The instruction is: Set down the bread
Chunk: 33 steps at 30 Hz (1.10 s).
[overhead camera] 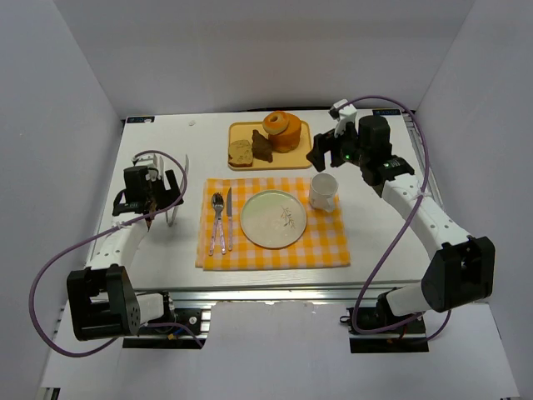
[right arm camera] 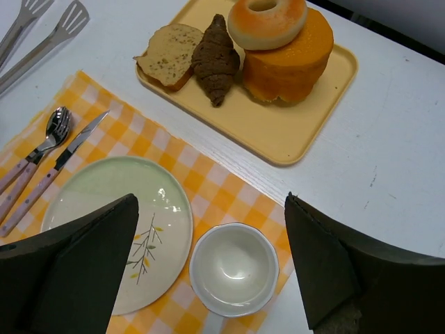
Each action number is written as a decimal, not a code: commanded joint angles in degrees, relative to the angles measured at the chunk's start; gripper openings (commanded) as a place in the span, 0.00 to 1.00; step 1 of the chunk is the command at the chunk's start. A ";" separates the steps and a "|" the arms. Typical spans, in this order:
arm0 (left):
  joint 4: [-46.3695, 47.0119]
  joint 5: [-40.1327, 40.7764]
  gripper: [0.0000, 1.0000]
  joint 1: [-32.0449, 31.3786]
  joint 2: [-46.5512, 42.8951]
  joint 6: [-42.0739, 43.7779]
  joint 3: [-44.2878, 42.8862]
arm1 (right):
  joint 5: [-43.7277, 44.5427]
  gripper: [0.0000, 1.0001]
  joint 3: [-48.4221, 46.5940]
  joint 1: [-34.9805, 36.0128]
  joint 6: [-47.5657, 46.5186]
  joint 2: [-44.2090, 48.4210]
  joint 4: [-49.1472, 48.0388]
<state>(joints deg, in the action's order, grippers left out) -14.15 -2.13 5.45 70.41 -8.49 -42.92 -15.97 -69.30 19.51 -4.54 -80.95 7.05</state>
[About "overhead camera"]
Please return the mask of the brown chocolate croissant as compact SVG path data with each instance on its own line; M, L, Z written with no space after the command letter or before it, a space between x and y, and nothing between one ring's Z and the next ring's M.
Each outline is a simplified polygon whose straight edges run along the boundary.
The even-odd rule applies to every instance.
M253 157L268 163L273 162L273 146L271 142L259 133L258 130L252 131L252 154Z

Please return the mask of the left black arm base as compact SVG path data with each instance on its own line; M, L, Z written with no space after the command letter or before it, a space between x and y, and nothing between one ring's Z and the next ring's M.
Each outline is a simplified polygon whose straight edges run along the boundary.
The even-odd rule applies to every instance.
M123 339L124 349L199 350L207 339L211 321L211 305L176 306L174 324L143 327L139 336Z

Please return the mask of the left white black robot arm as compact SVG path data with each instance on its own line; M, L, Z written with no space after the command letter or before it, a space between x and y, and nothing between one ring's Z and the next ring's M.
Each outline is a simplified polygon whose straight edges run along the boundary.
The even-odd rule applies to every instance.
M126 168L124 181L112 210L120 228L106 235L83 270L67 277L73 331L80 341L137 335L147 323L175 321L168 293L137 294L127 270L152 225L149 214L182 204L182 190L172 170L154 164Z

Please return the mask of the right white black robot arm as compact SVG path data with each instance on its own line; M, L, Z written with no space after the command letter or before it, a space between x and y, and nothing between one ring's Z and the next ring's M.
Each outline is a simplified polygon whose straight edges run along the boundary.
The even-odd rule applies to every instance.
M496 248L488 237L473 237L451 221L432 197L424 194L413 167L392 152L391 129L379 115L352 118L317 134L306 158L322 172L325 155L339 167L352 163L364 182L391 205L422 243L430 259L421 281L381 294L373 316L351 325L359 334L390 332L432 310L453 308L488 298L493 292Z

